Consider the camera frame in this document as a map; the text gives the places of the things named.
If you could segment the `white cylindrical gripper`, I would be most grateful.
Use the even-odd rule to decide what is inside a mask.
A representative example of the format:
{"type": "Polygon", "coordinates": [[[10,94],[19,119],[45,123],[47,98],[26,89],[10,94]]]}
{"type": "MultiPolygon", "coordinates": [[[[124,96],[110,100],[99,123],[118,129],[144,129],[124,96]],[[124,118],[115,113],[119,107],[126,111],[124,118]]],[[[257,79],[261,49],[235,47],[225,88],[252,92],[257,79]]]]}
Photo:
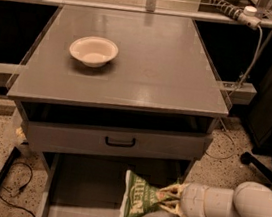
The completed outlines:
{"type": "Polygon", "coordinates": [[[203,184],[190,183],[172,184],[160,189],[161,192],[181,198],[180,204],[178,200],[163,201],[159,204],[161,209],[182,217],[206,217],[204,203],[206,190],[208,186],[203,184]]]}

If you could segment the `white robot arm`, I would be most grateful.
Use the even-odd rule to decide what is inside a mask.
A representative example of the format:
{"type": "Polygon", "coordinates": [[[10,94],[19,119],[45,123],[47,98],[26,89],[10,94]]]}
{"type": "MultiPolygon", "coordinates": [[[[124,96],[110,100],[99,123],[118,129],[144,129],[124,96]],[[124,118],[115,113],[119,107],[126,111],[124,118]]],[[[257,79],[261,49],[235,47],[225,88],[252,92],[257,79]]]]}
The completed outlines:
{"type": "Polygon", "coordinates": [[[180,217],[272,217],[272,190],[244,182],[234,190],[203,184],[173,184],[161,189],[173,197],[161,208],[180,217]]]}

